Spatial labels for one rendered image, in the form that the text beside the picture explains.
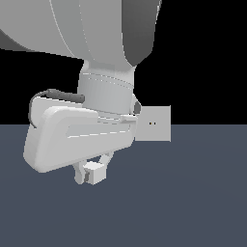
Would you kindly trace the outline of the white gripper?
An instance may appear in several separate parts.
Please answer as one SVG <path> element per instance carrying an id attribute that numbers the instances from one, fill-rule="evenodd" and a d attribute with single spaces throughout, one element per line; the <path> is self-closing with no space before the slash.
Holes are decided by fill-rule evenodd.
<path id="1" fill-rule="evenodd" d="M 24 145 L 25 161 L 40 173 L 74 163 L 78 184 L 88 181 L 86 160 L 101 155 L 97 163 L 107 167 L 113 151 L 132 144 L 137 124 L 134 116 L 103 119 L 98 112 L 77 103 L 40 96 L 33 100 L 31 121 Z"/>

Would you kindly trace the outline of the white cube charger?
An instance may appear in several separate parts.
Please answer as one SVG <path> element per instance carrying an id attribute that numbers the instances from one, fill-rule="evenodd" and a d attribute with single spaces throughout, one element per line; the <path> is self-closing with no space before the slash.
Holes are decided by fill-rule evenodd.
<path id="1" fill-rule="evenodd" d="M 106 166 L 101 163 L 90 161 L 84 166 L 84 170 L 86 171 L 85 179 L 91 185 L 106 179 Z"/>

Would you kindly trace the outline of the grey wall socket plate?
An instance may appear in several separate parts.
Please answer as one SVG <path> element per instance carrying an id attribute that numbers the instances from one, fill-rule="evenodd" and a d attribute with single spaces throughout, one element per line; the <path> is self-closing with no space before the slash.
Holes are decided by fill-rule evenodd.
<path id="1" fill-rule="evenodd" d="M 171 141 L 171 107 L 143 106 L 138 116 L 136 141 Z"/>

